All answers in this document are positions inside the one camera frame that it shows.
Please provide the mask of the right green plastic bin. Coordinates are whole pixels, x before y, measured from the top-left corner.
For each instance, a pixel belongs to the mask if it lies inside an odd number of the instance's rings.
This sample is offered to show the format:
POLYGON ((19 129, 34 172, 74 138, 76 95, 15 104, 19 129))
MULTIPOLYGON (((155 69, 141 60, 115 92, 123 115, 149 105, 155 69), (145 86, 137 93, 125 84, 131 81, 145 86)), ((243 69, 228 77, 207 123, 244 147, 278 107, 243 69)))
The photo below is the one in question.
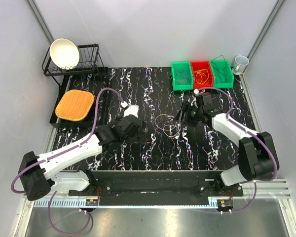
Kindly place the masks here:
POLYGON ((214 87, 216 88, 233 88, 234 74, 231 66, 226 60, 210 61, 214 76, 214 87))

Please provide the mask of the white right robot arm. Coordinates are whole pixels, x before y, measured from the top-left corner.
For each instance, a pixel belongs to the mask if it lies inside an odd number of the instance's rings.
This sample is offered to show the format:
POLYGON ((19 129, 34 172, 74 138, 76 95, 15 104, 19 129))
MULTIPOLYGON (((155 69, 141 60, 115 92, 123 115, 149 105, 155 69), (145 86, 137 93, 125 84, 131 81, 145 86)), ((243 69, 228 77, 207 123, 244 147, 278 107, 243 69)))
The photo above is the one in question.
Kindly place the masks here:
POLYGON ((192 102, 184 101, 174 120, 188 126, 201 122, 237 145, 238 164, 223 171, 214 183, 218 195, 227 195, 235 184, 277 176, 279 160, 271 134, 249 129, 217 109, 210 93, 198 94, 192 102))

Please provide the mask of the light blue mug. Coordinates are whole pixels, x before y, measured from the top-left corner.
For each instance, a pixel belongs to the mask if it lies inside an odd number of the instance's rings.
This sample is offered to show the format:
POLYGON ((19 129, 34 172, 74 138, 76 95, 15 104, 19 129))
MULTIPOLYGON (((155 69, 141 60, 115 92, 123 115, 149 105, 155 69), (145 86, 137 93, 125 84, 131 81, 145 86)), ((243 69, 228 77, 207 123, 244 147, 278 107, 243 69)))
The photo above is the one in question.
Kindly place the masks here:
POLYGON ((238 55, 234 58, 232 72, 234 75, 240 75, 244 72, 249 64, 249 59, 246 56, 238 55))

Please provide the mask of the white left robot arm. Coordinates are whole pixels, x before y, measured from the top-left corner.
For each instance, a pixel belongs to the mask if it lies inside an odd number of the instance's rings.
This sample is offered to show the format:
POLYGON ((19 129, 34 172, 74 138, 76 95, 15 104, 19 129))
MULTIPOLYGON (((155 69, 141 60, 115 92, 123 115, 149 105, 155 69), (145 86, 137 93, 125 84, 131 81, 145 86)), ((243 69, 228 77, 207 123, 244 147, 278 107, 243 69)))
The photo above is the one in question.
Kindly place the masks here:
POLYGON ((50 191, 78 191, 90 196, 97 184, 84 171, 61 174, 65 168, 81 160, 111 152, 123 143, 143 143, 147 123, 134 115, 100 125, 83 138, 60 149, 35 155, 26 153, 21 161, 18 178, 29 201, 38 200, 50 191))

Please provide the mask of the black marble pattern mat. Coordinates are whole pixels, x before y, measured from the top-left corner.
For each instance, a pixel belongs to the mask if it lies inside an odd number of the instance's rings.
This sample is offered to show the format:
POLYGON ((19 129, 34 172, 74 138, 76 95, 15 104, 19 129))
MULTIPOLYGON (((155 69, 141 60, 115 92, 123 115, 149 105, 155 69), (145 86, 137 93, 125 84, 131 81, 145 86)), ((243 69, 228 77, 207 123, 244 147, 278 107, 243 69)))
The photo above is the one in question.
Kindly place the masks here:
POLYGON ((120 115, 119 98, 139 106, 147 122, 144 144, 124 143, 112 152, 89 157, 71 170, 224 170, 238 163, 238 148, 206 125, 183 126, 171 121, 190 91, 174 91, 170 68, 110 68, 108 121, 120 115))

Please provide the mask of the orange woven basket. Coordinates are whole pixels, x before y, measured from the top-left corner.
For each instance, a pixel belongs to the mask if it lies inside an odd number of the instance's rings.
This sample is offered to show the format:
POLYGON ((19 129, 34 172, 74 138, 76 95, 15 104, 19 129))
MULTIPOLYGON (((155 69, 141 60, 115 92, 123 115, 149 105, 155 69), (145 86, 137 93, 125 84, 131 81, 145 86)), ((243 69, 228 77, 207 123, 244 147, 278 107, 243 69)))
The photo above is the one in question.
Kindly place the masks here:
POLYGON ((56 106, 55 114, 60 119, 81 121, 88 115, 94 99, 95 97, 91 92, 77 89, 69 90, 56 106))

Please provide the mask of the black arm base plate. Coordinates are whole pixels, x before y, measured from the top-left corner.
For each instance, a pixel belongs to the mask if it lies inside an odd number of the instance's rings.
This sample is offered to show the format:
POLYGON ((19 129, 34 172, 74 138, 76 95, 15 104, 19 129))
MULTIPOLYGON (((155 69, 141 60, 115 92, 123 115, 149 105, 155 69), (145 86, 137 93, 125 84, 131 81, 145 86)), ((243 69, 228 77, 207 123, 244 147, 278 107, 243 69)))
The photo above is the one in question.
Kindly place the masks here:
POLYGON ((209 198, 242 197, 239 184, 223 186, 221 171, 87 171, 89 186, 70 196, 100 196, 101 207, 212 207, 209 198))

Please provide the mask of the left green plastic bin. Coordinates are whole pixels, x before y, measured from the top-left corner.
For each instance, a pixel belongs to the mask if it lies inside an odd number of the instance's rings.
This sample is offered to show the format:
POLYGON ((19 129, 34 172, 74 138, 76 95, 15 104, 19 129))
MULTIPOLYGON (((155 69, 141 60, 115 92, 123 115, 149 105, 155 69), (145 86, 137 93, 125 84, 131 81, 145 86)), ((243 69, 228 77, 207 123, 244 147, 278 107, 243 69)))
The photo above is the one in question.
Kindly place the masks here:
POLYGON ((171 76, 174 91, 193 89, 193 75, 190 62, 173 62, 171 64, 171 76))

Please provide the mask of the white bowl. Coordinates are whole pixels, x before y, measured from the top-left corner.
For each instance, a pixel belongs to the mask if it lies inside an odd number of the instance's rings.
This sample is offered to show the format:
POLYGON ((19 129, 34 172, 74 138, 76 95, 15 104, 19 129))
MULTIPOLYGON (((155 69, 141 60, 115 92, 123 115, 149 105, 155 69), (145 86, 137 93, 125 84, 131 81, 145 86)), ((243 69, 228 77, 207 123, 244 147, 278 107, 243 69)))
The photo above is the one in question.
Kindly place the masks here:
POLYGON ((80 59, 78 47, 68 39, 56 39, 50 46, 49 54, 53 63, 63 70, 75 68, 80 59))

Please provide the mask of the green plastic bin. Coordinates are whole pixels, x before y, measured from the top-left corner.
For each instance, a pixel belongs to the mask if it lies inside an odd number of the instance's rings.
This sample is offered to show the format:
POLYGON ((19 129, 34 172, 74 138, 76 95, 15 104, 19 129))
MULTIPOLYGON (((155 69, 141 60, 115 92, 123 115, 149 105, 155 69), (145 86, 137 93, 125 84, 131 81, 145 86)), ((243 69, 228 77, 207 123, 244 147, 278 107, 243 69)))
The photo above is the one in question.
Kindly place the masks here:
POLYGON ((214 76, 214 87, 216 88, 233 88, 234 74, 231 66, 226 60, 210 61, 214 76))
POLYGON ((173 62, 171 64, 171 76, 174 91, 193 89, 193 75, 190 62, 173 62))

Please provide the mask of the red plastic bin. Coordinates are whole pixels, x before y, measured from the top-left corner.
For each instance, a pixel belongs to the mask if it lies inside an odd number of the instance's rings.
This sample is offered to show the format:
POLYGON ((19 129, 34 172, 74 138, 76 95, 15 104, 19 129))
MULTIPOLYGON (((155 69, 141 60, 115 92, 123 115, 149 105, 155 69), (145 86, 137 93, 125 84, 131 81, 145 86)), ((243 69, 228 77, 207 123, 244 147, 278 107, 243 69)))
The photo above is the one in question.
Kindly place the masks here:
POLYGON ((193 88, 200 89, 204 87, 212 87, 214 84, 214 76, 209 61, 191 62, 193 75, 193 88))

